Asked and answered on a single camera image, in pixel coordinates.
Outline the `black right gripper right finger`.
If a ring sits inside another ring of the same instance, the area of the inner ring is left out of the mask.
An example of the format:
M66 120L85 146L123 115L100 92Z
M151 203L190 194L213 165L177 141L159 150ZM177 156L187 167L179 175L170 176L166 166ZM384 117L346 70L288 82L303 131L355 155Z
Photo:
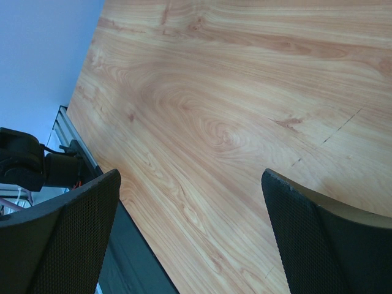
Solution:
M290 293L391 293L391 218L271 169L261 186Z

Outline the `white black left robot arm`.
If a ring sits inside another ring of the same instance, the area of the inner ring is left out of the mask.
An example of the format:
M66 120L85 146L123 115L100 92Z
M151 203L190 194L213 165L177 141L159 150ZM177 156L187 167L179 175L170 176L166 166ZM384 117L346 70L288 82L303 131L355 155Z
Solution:
M31 192L43 187L73 188L96 177L86 153L76 140L55 151L33 135L1 128L1 183Z

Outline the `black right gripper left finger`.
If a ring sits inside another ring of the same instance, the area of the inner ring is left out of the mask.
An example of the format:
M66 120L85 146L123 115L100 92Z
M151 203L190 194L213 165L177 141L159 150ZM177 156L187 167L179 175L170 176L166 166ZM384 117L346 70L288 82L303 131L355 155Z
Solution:
M1 216L1 293L94 293L119 203L113 169Z

